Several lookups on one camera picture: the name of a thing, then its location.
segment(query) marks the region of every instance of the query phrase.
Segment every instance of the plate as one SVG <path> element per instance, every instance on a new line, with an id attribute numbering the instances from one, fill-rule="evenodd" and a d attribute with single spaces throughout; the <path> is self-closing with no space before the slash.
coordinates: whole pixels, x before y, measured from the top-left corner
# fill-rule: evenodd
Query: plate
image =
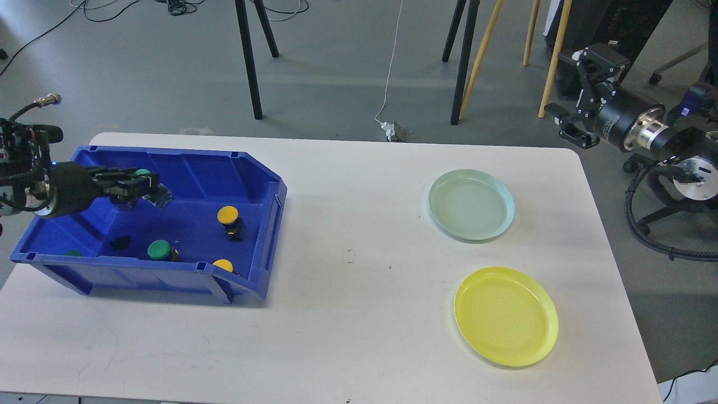
<path id="1" fill-rule="evenodd" d="M 469 241 L 491 239 L 513 220 L 511 193 L 501 181 L 477 170 L 454 170 L 429 190 L 429 208 L 451 235 Z"/>
<path id="2" fill-rule="evenodd" d="M 454 315 L 476 352 L 506 366 L 540 361 L 559 335 L 559 317 L 549 294 L 511 268 L 489 267 L 469 275 L 456 293 Z"/>

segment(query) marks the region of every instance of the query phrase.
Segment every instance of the office chair wheel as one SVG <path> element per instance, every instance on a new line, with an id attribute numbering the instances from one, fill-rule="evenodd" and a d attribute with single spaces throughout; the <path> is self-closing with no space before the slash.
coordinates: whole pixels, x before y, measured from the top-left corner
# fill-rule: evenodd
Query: office chair wheel
<path id="1" fill-rule="evenodd" d="M 651 78 L 648 79 L 648 82 L 651 83 L 651 84 L 653 84 L 653 85 L 655 86 L 655 85 L 658 84 L 658 82 L 660 82 L 662 79 L 663 79 L 663 76 L 662 76 L 662 75 L 660 75 L 660 74 L 658 74 L 658 73 L 654 73 L 654 74 L 651 75 Z"/>
<path id="2" fill-rule="evenodd" d="M 638 163 L 633 160 L 626 160 L 623 163 L 623 170 L 627 173 L 635 173 L 638 169 Z"/>

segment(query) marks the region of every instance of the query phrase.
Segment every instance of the yellow plate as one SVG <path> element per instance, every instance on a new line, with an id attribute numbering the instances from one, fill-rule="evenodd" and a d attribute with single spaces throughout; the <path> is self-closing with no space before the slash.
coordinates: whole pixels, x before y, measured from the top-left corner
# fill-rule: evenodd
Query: yellow plate
<path id="1" fill-rule="evenodd" d="M 543 359 L 559 335 L 549 294 L 528 275 L 489 267 L 469 275 L 456 293 L 454 315 L 476 352 L 506 366 Z"/>

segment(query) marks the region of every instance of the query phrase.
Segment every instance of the black tripod leg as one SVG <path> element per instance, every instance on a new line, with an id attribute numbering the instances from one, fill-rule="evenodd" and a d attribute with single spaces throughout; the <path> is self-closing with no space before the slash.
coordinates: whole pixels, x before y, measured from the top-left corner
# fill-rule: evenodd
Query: black tripod leg
<path id="1" fill-rule="evenodd" d="M 669 206 L 666 206 L 665 208 L 658 209 L 657 211 L 651 213 L 650 215 L 644 217 L 643 219 L 639 220 L 637 225 L 640 226 L 647 226 L 649 223 L 653 223 L 654 221 L 661 220 L 665 217 L 669 217 L 672 214 L 677 214 L 680 212 L 680 209 L 671 208 Z"/>
<path id="2" fill-rule="evenodd" d="M 451 27 L 449 27 L 449 36 L 447 37 L 447 44 L 444 45 L 444 54 L 442 55 L 442 62 L 449 61 L 449 55 L 451 55 L 451 48 L 454 47 L 454 40 L 456 39 L 456 33 L 459 31 L 459 23 L 461 22 L 461 14 L 464 14 L 464 7 L 466 7 L 466 0 L 457 0 L 456 9 L 454 10 L 454 18 L 452 18 Z"/>
<path id="3" fill-rule="evenodd" d="M 262 23 L 262 30 L 264 36 L 267 38 L 269 44 L 269 52 L 273 58 L 279 57 L 279 51 L 276 49 L 276 42 L 274 42 L 274 34 L 271 33 L 271 27 L 269 26 L 269 18 L 267 17 L 267 11 L 264 9 L 264 2 L 262 0 L 254 0 L 254 7 L 257 9 L 259 15 L 259 21 Z"/>
<path id="4" fill-rule="evenodd" d="M 244 64 L 247 67 L 247 81 L 249 82 L 249 95 L 252 98 L 254 119 L 262 119 L 262 105 L 259 101 L 259 87 L 257 86 L 257 72 L 254 68 L 254 55 L 252 54 L 252 41 L 249 38 L 249 23 L 247 22 L 247 7 L 244 0 L 235 0 L 237 6 L 237 20 L 239 21 L 239 35 L 242 38 L 242 51 Z"/>
<path id="5" fill-rule="evenodd" d="M 701 207 L 703 208 L 703 212 L 708 215 L 708 218 L 711 219 L 713 224 L 715 226 L 718 226 L 718 216 L 716 215 L 716 212 L 711 209 L 711 206 L 704 201 L 703 203 L 701 203 Z"/>
<path id="6" fill-rule="evenodd" d="M 474 39 L 474 28 L 476 27 L 476 14 L 479 11 L 479 0 L 469 0 L 469 11 L 466 15 L 466 30 L 464 31 L 464 43 L 461 45 L 461 58 L 459 59 L 459 74 L 456 77 L 456 90 L 454 90 L 454 104 L 451 108 L 451 124 L 459 124 L 459 112 L 461 102 L 464 98 L 464 86 L 466 85 L 466 72 L 469 68 L 469 56 L 471 54 L 471 42 Z"/>

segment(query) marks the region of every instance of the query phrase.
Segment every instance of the yellow button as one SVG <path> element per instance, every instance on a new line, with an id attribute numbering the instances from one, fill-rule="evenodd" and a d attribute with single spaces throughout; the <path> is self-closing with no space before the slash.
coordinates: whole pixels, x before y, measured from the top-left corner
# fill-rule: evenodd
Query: yellow button
<path id="1" fill-rule="evenodd" d="M 232 263 L 227 260 L 216 260 L 212 263 L 212 265 L 217 265 L 223 270 L 227 270 L 229 272 L 232 272 L 232 270 L 234 270 L 234 266 L 232 266 Z"/>
<path id="2" fill-rule="evenodd" d="M 239 211 L 234 206 L 225 206 L 217 212 L 217 220 L 221 224 L 232 224 L 239 217 Z"/>

